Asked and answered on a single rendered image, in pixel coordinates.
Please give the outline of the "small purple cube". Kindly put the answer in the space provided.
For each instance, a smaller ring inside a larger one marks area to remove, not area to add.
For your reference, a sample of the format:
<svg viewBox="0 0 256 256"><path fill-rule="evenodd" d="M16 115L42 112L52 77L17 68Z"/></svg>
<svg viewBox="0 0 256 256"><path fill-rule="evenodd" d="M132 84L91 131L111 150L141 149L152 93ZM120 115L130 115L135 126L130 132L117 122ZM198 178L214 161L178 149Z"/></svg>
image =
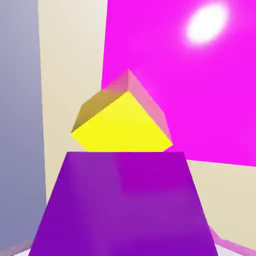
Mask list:
<svg viewBox="0 0 256 256"><path fill-rule="evenodd" d="M218 256L183 152L68 152L29 256Z"/></svg>

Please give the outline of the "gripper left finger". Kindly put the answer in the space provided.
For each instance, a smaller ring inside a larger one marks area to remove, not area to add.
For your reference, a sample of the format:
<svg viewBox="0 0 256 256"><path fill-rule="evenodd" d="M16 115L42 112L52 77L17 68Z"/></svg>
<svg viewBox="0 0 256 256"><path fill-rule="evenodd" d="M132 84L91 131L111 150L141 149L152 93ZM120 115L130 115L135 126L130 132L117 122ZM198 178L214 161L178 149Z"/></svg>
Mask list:
<svg viewBox="0 0 256 256"><path fill-rule="evenodd" d="M0 250L0 256L14 256L31 248L33 241L26 240L22 243L12 245L9 248Z"/></svg>

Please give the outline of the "small yellow cube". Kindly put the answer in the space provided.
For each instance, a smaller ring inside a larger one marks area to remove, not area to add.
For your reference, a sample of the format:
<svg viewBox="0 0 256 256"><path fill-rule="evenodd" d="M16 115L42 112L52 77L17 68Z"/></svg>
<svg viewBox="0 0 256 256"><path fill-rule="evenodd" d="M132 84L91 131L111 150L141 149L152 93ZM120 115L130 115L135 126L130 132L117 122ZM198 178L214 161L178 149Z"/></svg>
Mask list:
<svg viewBox="0 0 256 256"><path fill-rule="evenodd" d="M164 112L129 69L81 105L71 136L88 152L163 152L173 145Z"/></svg>

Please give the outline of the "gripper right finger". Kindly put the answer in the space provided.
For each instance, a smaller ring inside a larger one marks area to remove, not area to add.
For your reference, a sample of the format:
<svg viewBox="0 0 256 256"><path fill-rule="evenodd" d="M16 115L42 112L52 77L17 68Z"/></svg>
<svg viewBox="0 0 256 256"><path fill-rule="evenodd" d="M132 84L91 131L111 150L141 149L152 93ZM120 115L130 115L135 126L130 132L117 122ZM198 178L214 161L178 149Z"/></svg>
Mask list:
<svg viewBox="0 0 256 256"><path fill-rule="evenodd" d="M232 252L241 254L243 256L256 256L256 250L253 250L253 249L247 248L245 246L231 242L229 240L220 238L217 235L217 233L210 226L209 226L209 230L211 232L213 241L216 245L221 246L225 249L228 249Z"/></svg>

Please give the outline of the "large magenta box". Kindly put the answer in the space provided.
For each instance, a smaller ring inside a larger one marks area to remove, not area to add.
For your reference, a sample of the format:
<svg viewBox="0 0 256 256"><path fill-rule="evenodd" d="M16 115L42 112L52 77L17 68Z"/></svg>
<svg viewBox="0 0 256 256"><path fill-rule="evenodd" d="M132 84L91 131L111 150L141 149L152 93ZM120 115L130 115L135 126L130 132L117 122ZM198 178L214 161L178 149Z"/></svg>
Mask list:
<svg viewBox="0 0 256 256"><path fill-rule="evenodd" d="M192 15L218 3L212 41L188 38ZM102 82L130 70L189 160L256 167L256 0L107 0Z"/></svg>

